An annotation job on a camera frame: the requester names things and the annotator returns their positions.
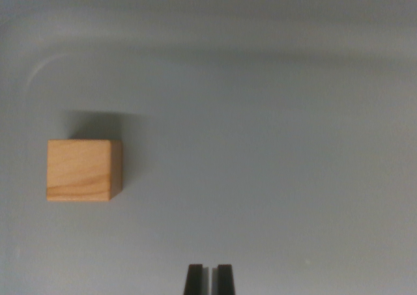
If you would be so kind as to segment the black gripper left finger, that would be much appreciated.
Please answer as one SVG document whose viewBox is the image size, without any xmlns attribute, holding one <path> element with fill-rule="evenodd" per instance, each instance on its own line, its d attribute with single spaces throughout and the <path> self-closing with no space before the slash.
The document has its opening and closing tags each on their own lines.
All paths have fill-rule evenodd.
<svg viewBox="0 0 417 295">
<path fill-rule="evenodd" d="M 209 268 L 202 264 L 190 264 L 184 285 L 184 295 L 207 295 L 209 293 Z"/>
</svg>

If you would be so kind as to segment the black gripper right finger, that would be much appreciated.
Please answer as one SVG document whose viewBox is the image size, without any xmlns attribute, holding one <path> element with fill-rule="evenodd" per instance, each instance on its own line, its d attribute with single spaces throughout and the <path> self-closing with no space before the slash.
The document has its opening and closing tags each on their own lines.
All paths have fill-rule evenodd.
<svg viewBox="0 0 417 295">
<path fill-rule="evenodd" d="M 231 264 L 219 264 L 212 269 L 212 295 L 235 295 L 233 267 Z"/>
</svg>

